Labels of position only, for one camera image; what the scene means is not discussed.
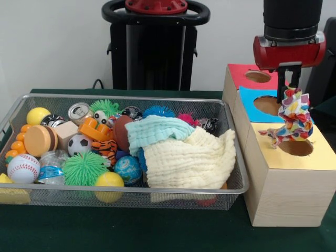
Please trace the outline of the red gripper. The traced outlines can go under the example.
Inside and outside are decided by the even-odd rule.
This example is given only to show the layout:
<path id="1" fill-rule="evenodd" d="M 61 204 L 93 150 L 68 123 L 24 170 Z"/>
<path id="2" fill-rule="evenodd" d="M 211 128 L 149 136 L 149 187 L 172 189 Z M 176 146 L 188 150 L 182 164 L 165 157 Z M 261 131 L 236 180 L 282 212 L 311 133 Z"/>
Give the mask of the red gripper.
<path id="1" fill-rule="evenodd" d="M 255 64 L 260 70 L 277 70 L 278 88 L 277 103 L 284 98 L 286 89 L 286 68 L 284 65 L 301 65 L 308 68 L 319 65 L 325 54 L 326 38 L 322 31 L 318 31 L 314 38 L 305 41 L 279 42 L 256 36 L 253 43 Z M 290 88 L 299 87 L 301 69 L 292 71 Z"/>

